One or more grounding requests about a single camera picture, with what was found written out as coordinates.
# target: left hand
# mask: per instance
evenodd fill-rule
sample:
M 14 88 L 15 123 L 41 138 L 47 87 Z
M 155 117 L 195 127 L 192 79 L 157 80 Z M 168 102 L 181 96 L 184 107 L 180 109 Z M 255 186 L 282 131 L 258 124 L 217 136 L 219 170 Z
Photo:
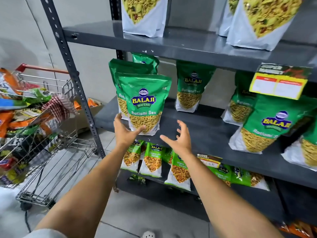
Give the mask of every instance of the left hand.
M 136 131 L 130 131 L 121 123 L 121 117 L 121 113 L 117 114 L 113 122 L 114 133 L 116 135 L 116 146 L 128 148 L 133 143 L 137 135 L 146 129 L 146 126 L 143 125 Z

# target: cardboard box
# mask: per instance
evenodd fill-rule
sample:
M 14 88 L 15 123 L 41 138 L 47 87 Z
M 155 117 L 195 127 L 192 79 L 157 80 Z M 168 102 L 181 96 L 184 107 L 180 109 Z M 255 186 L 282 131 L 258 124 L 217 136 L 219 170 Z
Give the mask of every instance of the cardboard box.
M 90 112 L 92 116 L 94 117 L 104 106 L 100 101 L 91 98 L 93 101 L 95 101 L 97 104 L 99 104 L 96 107 L 90 108 Z M 78 97 L 75 97 L 75 100 L 81 104 L 81 100 Z M 89 124 L 85 115 L 85 110 L 81 109 L 77 111 L 78 114 L 74 118 L 69 118 L 68 120 L 65 120 L 61 123 L 61 130 L 65 131 L 67 133 L 72 133 L 74 130 L 77 130 L 77 133 L 80 134 L 82 132 L 85 132 L 89 130 Z

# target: shelving unit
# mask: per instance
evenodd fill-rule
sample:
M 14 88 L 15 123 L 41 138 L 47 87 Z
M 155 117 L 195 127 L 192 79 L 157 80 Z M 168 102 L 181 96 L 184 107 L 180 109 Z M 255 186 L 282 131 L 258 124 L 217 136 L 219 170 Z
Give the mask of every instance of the shelving unit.
M 62 27 L 53 0 L 41 0 L 50 26 L 64 58 L 74 88 L 81 98 L 82 107 L 85 110 L 90 124 L 94 141 L 99 154 L 105 156 L 97 129 L 103 128 L 114 131 L 113 119 L 118 112 L 117 99 L 114 97 L 93 118 L 83 91 L 79 73 L 71 56 L 67 42 L 116 49 L 117 58 L 123 59 L 124 52 L 139 52 L 148 55 L 160 56 L 170 59 L 182 59 L 187 61 L 212 64 L 229 70 L 256 71 L 261 62 L 278 63 L 284 65 L 313 67 L 309 81 L 317 83 L 317 45 L 308 45 L 281 40 L 272 51 L 235 48 L 226 44 L 223 37 L 215 33 L 179 27 L 166 27 L 162 38 L 147 38 L 144 36 L 124 34 L 122 32 L 121 4 L 120 0 L 110 0 L 110 8 L 113 20 L 98 23 L 80 24 L 73 27 Z M 314 192 L 317 189 L 317 173 L 286 162 L 280 155 L 283 149 L 292 143 L 292 138 L 281 137 L 262 155 L 234 151 L 228 146 L 228 141 L 236 131 L 237 126 L 226 124 L 220 118 L 223 109 L 199 105 L 195 113 L 177 112 L 173 99 L 165 102 L 160 121 L 160 130 L 154 136 L 139 136 L 139 139 L 164 144 L 159 136 L 164 134 L 170 138 L 176 136 L 177 119 L 187 123 L 191 132 L 193 152 L 223 158 L 223 163 L 238 166 L 253 172 L 269 176 L 271 191 L 259 190 L 239 185 L 232 185 L 238 194 L 258 208 L 271 220 L 288 220 L 290 217 L 301 218 L 303 203 L 293 202 L 305 197 L 309 202 L 316 202 Z M 169 170 L 168 164 L 163 165 L 162 178 L 144 176 L 147 181 L 142 186 L 128 180 L 131 173 L 123 170 L 117 179 L 119 189 L 142 196 L 146 199 L 158 202 L 181 212 L 208 220 L 201 202 L 197 199 L 198 193 L 192 185 L 191 192 L 183 192 L 171 189 L 164 185 Z M 301 195 L 296 196 L 290 192 L 303 186 Z M 310 216 L 306 216 L 306 222 L 314 222 Z

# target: hand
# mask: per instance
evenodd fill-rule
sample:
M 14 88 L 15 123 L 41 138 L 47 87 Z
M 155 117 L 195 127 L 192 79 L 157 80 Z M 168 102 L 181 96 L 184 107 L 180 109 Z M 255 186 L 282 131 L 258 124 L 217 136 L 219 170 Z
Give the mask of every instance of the hand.
M 180 136 L 176 136 L 177 140 L 171 140 L 165 135 L 161 135 L 160 138 L 183 159 L 183 157 L 192 154 L 191 137 L 186 124 L 180 120 L 177 120 L 177 123 L 181 128 L 177 129 L 177 132 L 180 133 Z
M 129 148 L 137 135 L 146 129 L 146 126 L 143 125 L 139 127 L 136 131 L 130 131 L 121 123 L 121 117 L 121 113 L 117 114 L 113 122 L 114 133 L 116 135 L 116 146 Z

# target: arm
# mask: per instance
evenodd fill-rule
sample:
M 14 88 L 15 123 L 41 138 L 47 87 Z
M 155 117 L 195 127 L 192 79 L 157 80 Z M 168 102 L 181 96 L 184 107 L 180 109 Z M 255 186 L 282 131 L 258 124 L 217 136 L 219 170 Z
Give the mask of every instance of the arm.
M 181 127 L 177 129 L 180 133 L 180 136 L 176 136 L 177 140 L 163 135 L 160 138 L 186 163 L 209 220 L 221 237 L 282 238 L 265 216 L 237 195 L 192 154 L 188 128 L 185 123 L 179 120 L 177 122 Z
M 116 116 L 113 124 L 116 136 L 113 151 L 53 206 L 35 230 L 49 228 L 68 238 L 95 236 L 123 156 L 145 129 L 142 126 L 136 131 L 128 131 L 121 123 L 121 114 Z

